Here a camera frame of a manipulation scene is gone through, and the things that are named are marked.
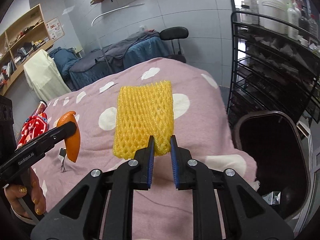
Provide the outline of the left hand painted nails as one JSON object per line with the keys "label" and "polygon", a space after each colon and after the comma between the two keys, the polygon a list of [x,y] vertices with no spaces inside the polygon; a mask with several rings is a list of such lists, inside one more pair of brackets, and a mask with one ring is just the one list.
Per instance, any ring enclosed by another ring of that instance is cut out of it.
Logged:
{"label": "left hand painted nails", "polygon": [[23,218],[31,219],[29,213],[21,205],[20,199],[27,196],[27,199],[32,200],[29,209],[33,209],[37,215],[42,215],[46,212],[46,198],[39,184],[39,178],[32,168],[30,171],[30,190],[24,185],[10,184],[4,189],[5,196],[9,201],[13,211]]}

